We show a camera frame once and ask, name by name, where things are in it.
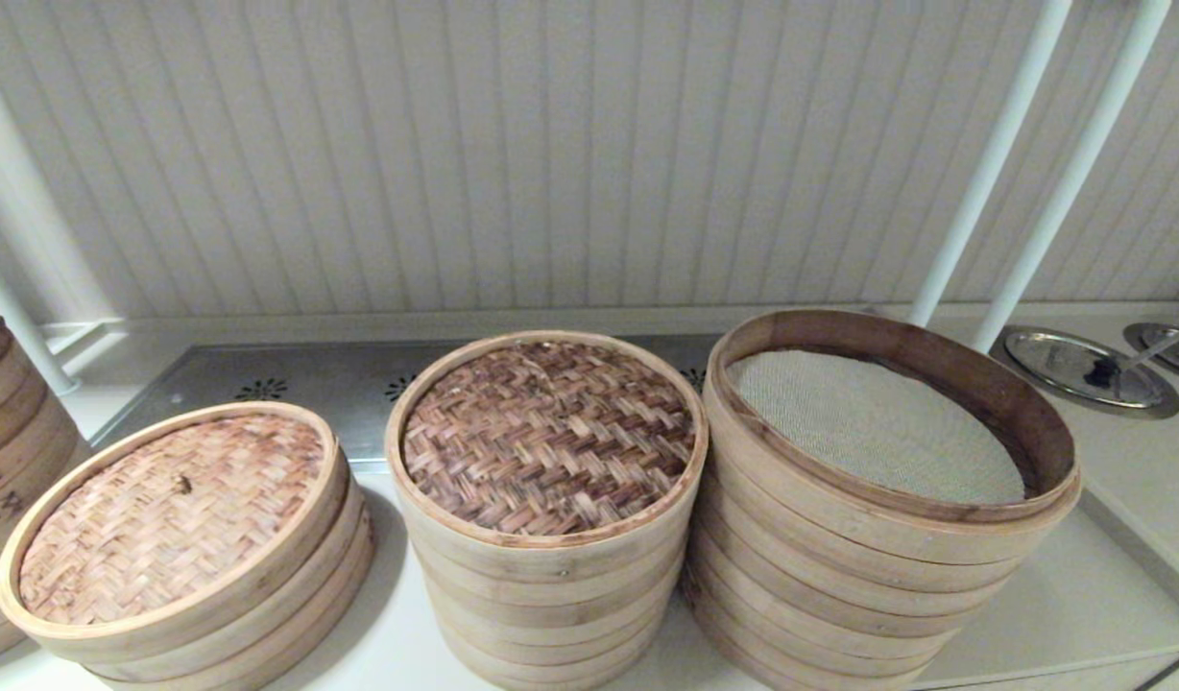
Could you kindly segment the dark woven bamboo lid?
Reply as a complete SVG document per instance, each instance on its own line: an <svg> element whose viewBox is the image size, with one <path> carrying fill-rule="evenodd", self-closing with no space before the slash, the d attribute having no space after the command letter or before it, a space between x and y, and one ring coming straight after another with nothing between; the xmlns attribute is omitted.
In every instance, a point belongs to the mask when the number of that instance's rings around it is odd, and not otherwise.
<svg viewBox="0 0 1179 691"><path fill-rule="evenodd" d="M415 548L490 581L581 581L678 554L709 455L681 371L593 333L479 340L419 373L384 432Z"/></svg>

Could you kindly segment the beige mesh steamer liner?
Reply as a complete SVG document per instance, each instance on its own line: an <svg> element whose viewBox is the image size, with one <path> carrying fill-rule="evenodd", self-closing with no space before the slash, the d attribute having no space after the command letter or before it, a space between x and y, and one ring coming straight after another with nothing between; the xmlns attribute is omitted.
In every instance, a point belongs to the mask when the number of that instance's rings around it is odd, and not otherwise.
<svg viewBox="0 0 1179 691"><path fill-rule="evenodd" d="M1023 478L999 439L922 381L801 350L739 358L727 376L784 437L854 476L942 502L1025 499Z"/></svg>

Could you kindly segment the low bamboo steamer basket stack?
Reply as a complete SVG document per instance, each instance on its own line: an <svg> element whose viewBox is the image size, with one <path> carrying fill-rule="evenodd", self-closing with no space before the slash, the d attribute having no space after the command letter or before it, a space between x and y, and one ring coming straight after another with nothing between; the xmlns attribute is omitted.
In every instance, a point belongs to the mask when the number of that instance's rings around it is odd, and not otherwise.
<svg viewBox="0 0 1179 691"><path fill-rule="evenodd" d="M304 660L338 625L365 581L373 552L370 512L351 480L325 541L243 616L200 636L61 657L116 691L255 691Z"/></svg>

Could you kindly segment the light woven bamboo steamer lid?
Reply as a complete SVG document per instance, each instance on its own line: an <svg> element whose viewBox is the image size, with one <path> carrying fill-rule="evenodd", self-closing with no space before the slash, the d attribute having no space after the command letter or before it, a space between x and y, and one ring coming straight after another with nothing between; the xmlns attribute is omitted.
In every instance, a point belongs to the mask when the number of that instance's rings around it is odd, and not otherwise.
<svg viewBox="0 0 1179 691"><path fill-rule="evenodd" d="M0 608L93 666L242 621L316 555L348 502L338 437L296 404L218 404L112 443L25 512Z"/></svg>

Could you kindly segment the bamboo steamer stack with clasps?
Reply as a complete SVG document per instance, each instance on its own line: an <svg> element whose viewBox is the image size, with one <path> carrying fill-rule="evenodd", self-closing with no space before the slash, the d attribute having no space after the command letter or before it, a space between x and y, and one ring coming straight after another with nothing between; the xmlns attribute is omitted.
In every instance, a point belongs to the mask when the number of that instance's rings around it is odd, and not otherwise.
<svg viewBox="0 0 1179 691"><path fill-rule="evenodd" d="M0 315L0 555L24 512L88 445ZM24 639L0 608L0 654Z"/></svg>

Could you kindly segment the perforated stainless steel panel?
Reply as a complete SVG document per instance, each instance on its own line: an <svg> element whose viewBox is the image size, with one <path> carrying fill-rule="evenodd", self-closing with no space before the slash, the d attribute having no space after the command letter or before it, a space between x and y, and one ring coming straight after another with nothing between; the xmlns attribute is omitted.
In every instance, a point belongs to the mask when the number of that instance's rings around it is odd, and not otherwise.
<svg viewBox="0 0 1179 691"><path fill-rule="evenodd" d="M402 394L467 340L193 345L104 425L104 447L167 417L232 402L283 402L317 413L358 473L387 473L383 434Z"/></svg>

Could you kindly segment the white slanted metal pole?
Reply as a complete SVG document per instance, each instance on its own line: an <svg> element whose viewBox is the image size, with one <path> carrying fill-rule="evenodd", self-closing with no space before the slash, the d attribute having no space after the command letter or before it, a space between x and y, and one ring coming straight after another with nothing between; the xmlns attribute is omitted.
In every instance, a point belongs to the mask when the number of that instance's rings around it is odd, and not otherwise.
<svg viewBox="0 0 1179 691"><path fill-rule="evenodd" d="M1047 66L1062 35L1073 0L1045 0L1038 21L1025 44L1023 57L1008 85L1002 107L993 124L983 153L971 173L970 183L955 209L944 241L933 258L930 270L911 303L908 322L926 327L930 323L964 249L970 245L986 203L992 197L1008 154L1023 127L1025 117L1038 93Z"/></svg>
<svg viewBox="0 0 1179 691"><path fill-rule="evenodd" d="M1038 268L1041 266L1047 250L1053 245L1060 228L1071 213L1078 193L1091 175L1095 162L1102 153L1104 144L1121 116L1129 92L1138 81L1140 71L1155 47L1157 37L1170 14L1173 0L1140 0L1135 17L1131 22L1124 44L1117 53L1107 83L1100 91L1093 112L1078 136L1075 149L1063 167L1063 175L1050 191L1043 210L1036 223L1025 237L1023 249L994 292L986 310L984 318L971 337L971 350L988 353L997 340L1002 328L1012 318L1012 314L1023 297L1025 289L1030 283Z"/></svg>

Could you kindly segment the round stainless steel plate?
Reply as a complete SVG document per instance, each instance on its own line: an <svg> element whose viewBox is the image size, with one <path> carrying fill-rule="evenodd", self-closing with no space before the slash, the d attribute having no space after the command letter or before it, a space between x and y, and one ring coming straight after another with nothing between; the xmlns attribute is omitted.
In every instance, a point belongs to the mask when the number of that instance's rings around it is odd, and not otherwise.
<svg viewBox="0 0 1179 691"><path fill-rule="evenodd" d="M1168 419L1179 412L1179 393L1148 366L1118 369L1098 384L1099 362L1119 368L1129 355L1076 334L1038 325L1007 325L989 350L993 358L1042 393L1113 416Z"/></svg>
<svg viewBox="0 0 1179 691"><path fill-rule="evenodd" d="M1137 322L1124 327L1124 338L1131 348L1142 351L1162 340L1174 337L1179 333L1179 327L1172 323L1160 322ZM1167 371L1179 375L1179 342L1160 351L1150 363L1161 367Z"/></svg>

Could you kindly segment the thin white metal pole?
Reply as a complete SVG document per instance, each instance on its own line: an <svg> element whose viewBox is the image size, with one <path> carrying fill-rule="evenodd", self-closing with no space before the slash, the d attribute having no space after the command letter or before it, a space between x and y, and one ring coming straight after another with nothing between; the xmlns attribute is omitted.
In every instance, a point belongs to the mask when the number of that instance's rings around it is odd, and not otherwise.
<svg viewBox="0 0 1179 691"><path fill-rule="evenodd" d="M5 279L1 272L0 316L6 321L18 344L22 345L24 353L28 355L33 367L40 373L46 384L50 384L51 390L58 396L67 396L81 387L79 379L72 377L62 370L60 360L55 358L55 354L51 351L42 333L25 311L24 303L14 296L9 288L9 281Z"/></svg>

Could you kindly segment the thick white round column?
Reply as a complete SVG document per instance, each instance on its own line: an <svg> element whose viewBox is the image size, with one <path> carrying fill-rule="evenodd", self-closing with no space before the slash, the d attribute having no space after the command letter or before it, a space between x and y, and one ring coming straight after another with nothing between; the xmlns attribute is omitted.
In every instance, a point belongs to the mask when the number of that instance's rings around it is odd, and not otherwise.
<svg viewBox="0 0 1179 691"><path fill-rule="evenodd" d="M0 88L0 236L37 316L77 322L116 318L114 303L79 249L37 157Z"/></svg>

